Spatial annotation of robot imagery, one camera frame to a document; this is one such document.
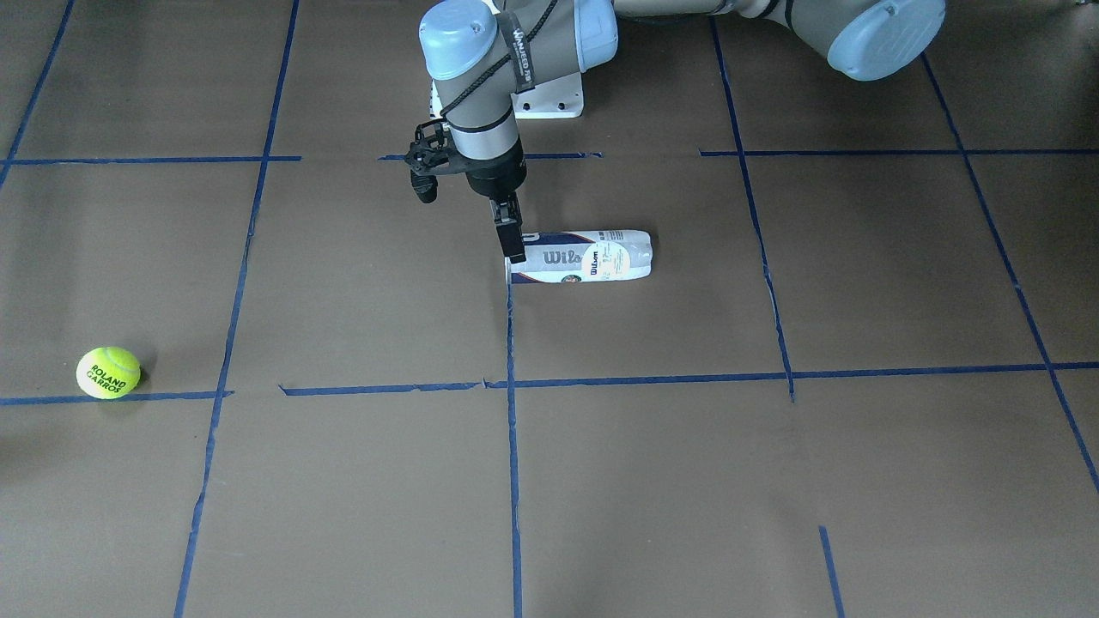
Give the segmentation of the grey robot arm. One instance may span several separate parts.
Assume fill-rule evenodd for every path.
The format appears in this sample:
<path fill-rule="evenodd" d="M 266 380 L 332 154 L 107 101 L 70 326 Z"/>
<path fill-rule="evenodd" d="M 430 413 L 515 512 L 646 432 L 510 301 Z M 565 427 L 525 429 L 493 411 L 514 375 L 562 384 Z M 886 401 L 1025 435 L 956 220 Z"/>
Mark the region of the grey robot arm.
<path fill-rule="evenodd" d="M 724 15 L 781 24 L 853 81 L 915 60 L 944 24 L 943 1 L 444 1 L 417 27 L 441 104 L 417 126 L 404 161 L 423 203 L 440 175 L 464 176 L 489 200 L 503 257 L 525 261 L 518 188 L 526 177 L 514 97 L 617 55 L 622 16 Z"/>

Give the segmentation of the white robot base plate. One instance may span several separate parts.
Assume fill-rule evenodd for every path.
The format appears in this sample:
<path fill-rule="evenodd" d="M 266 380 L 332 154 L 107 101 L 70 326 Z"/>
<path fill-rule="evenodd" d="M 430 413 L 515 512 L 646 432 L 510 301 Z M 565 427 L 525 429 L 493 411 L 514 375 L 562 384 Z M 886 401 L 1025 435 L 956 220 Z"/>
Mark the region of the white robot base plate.
<path fill-rule="evenodd" d="M 475 93 L 481 93 L 486 88 L 491 90 L 490 82 L 492 82 L 492 79 L 502 75 L 503 70 L 500 70 L 497 75 L 490 77 Z M 518 121 L 577 118 L 581 115 L 585 104 L 581 73 L 562 76 L 554 79 L 554 81 L 539 82 L 533 90 L 525 91 L 525 93 L 515 93 L 512 89 L 512 93 L 509 95 L 511 101 L 509 111 L 511 117 L 517 118 Z M 428 106 L 429 120 L 444 118 L 441 113 L 444 106 L 437 93 L 437 82 L 431 82 Z M 477 117 L 480 122 L 474 124 L 459 123 L 459 126 L 488 126 L 491 122 L 499 120 L 499 118 L 506 114 L 503 111 L 498 111 L 491 115 L 487 115 L 487 112 L 479 113 L 482 114 Z"/>

